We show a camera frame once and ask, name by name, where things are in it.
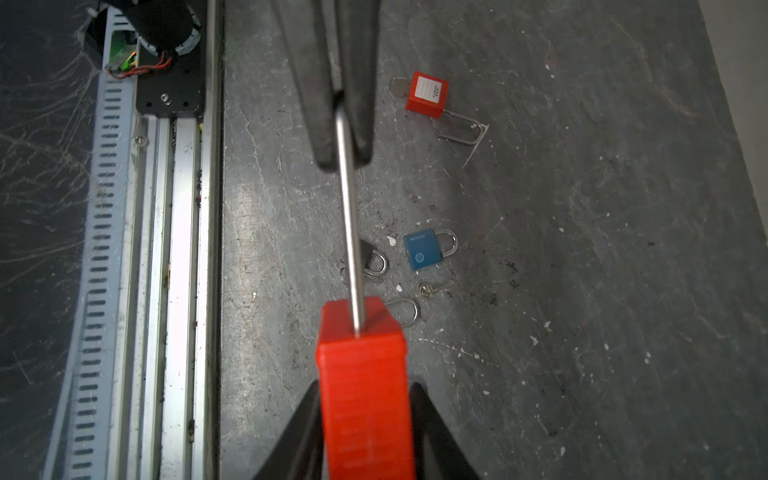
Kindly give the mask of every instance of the padlock shackle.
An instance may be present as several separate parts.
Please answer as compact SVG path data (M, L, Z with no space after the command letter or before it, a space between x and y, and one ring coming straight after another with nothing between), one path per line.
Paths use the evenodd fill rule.
M413 307L413 318L408 320L405 323L400 323L400 327L403 329L407 329L411 326L414 326L416 323L416 320L419 319L419 314L421 313L421 310L419 308L419 304L416 303L416 301L413 298L407 297L407 296L399 296L398 298L392 299L387 303L384 303L384 305L389 308L391 305L395 305L396 303L408 303L410 306Z
M377 249L373 249L371 250L371 255L376 255L378 258L382 259L381 270L375 272L368 267L363 267L362 271L368 273L370 276L381 276L386 273L386 270L389 268L389 261L386 259L386 257L384 257L384 254L379 252Z
M442 228L440 230L435 230L435 235L448 235L453 240L453 246L449 249L447 249L445 252L442 250L440 251L440 254L443 258L450 257L454 253L456 253L456 250L458 250L458 239L456 238L456 234L452 231L448 230L447 228Z

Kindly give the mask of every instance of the silver key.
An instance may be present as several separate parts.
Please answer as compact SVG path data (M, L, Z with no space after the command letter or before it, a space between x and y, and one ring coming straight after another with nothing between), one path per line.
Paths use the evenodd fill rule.
M430 282L424 282L419 285L419 292L424 298L435 298L435 293L439 292L440 290L444 290L451 285L453 285L453 282L448 282L445 285L435 287Z

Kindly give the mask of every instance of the blue padlock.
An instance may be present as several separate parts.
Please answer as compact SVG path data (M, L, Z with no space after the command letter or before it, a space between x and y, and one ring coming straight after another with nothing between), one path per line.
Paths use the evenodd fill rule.
M445 252L440 250L438 235L449 235L453 239L453 247ZM418 270L425 266L440 263L442 259L450 257L458 250L456 234L450 230L433 230L431 228L405 236L406 250L411 260L411 268Z

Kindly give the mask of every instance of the concrete floor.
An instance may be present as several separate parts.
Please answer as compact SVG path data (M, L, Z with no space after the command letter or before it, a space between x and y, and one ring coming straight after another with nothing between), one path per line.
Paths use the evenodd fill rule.
M337 179L310 166L268 2L225 19L220 473L236 480L316 378L319 309L345 289ZM470 464L759 478L768 250L697 0L392 0L381 19L360 228L390 270L366 293L452 282L419 299L408 366ZM417 68L491 125L471 161L389 93ZM402 236L427 226L459 251L416 275Z
M746 170L768 225L768 2L699 0Z

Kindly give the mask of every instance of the metal rod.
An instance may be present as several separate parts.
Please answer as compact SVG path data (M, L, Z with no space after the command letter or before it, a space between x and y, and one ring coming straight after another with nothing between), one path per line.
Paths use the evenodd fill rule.
M343 103L336 106L336 150L339 152L339 175L341 177L342 215L344 219L344 240L346 241L347 275L349 277L349 300L355 335L359 336L366 321L366 298L362 284L362 260L360 258L360 237L357 233L357 189L355 185L355 153L352 131L344 112Z
M128 442L125 454L125 478L138 478L141 459L141 417L144 414L144 369L147 361L147 302L152 277L152 223L154 222L154 189L157 166L157 123L156 117L142 119L147 124L146 137L134 137L136 150L142 151L144 162L144 200L141 213L141 243L139 245L138 282L136 286L136 320L134 326L134 358L131 369L131 403L128 416Z
M190 480L218 478L214 435L219 421L215 408L217 321L219 313L219 232L221 192L221 53L222 1L209 0L205 45L205 112L200 153L200 226L197 253L197 331L194 357L194 434Z
M160 464L160 427L163 385L168 256L170 255L170 202L173 193L174 150L169 118L157 120L157 169L154 186L152 253L147 300L147 358L144 367L144 407L141 419L140 480L154 480Z
M174 190L170 216L170 272L159 477L163 480L186 480L190 477L199 169L200 126L196 118L179 118L176 120Z

